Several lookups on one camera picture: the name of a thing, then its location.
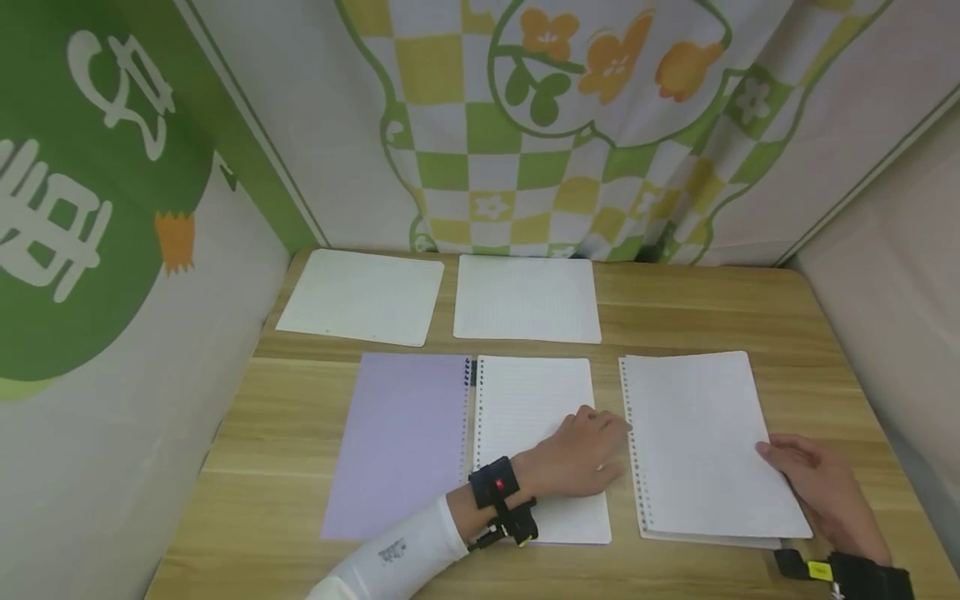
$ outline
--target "yellow tag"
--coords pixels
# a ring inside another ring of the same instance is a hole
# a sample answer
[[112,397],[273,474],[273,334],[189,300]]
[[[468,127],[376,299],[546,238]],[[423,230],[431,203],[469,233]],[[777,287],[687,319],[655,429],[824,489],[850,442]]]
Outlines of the yellow tag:
[[810,577],[813,579],[833,581],[833,569],[830,568],[828,563],[815,563],[810,561],[806,564],[806,567],[810,569]]

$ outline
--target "wrist strap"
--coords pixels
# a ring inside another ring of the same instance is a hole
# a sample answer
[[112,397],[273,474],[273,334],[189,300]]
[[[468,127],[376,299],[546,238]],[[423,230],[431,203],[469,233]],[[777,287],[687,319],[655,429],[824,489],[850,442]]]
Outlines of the wrist strap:
[[775,550],[780,575],[790,579],[830,582],[833,598],[844,600],[914,600],[910,574],[901,568],[880,566],[842,552],[826,561],[804,561],[794,549]]
[[519,546],[538,537],[537,523],[530,513],[530,509],[537,505],[536,498],[524,502],[512,511],[507,508],[507,498],[520,491],[510,459],[503,456],[471,473],[468,479],[477,508],[493,506],[496,509],[496,517],[487,523],[491,530],[469,545],[467,550],[486,548],[508,535]]
[[827,561],[833,581],[847,600],[914,600],[910,574],[870,559],[833,552]]

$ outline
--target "spiral notebook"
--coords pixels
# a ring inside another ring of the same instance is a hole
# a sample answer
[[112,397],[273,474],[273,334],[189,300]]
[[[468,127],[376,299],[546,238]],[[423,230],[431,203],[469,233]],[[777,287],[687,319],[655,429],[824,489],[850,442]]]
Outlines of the spiral notebook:
[[363,355],[322,539],[375,538],[463,484],[472,362],[456,354]]
[[[514,456],[553,434],[581,404],[593,406],[586,358],[480,356],[473,470]],[[607,495],[544,498],[533,509],[540,543],[611,542]]]
[[779,548],[812,538],[769,441],[746,352],[620,359],[640,534]]

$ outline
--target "orange shape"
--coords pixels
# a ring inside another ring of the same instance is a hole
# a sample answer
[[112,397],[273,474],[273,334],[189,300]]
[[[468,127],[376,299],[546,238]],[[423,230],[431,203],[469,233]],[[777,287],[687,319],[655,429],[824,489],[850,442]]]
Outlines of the orange shape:
[[550,20],[540,9],[527,9],[520,16],[523,49],[545,54],[553,60],[570,58],[570,38],[580,29],[576,16],[565,12]]
[[655,81],[660,86],[661,98],[673,98],[675,102],[689,100],[707,76],[707,69],[724,52],[720,44],[701,48],[692,41],[678,41],[667,51],[657,67]]
[[645,11],[630,24],[622,42],[609,33],[597,37],[587,51],[587,73],[577,84],[580,93],[599,93],[602,105],[612,102],[634,73],[653,22],[653,11]]
[[193,267],[193,239],[196,232],[193,215],[161,215],[158,212],[154,215],[154,227],[156,237],[160,239],[160,253],[167,275],[179,273],[180,267],[186,273],[187,269]]

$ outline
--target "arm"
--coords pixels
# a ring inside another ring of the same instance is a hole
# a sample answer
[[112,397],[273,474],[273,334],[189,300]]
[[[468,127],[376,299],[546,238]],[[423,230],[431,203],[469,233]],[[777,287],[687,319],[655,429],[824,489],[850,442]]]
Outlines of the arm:
[[891,566],[890,548],[880,533],[853,469],[843,455],[803,436],[773,434],[757,451],[787,479],[810,509],[814,525],[837,552]]
[[[582,406],[552,436],[511,459],[520,491],[513,509],[532,497],[602,492],[626,470],[615,458],[630,425],[607,411]],[[438,498],[376,540],[365,543],[320,582],[308,600],[409,598],[467,555],[466,542],[496,516],[478,509],[470,485]]]
[[816,528],[833,545],[835,597],[913,600],[909,574],[893,557],[847,460],[802,436],[774,434],[757,451],[790,480]]

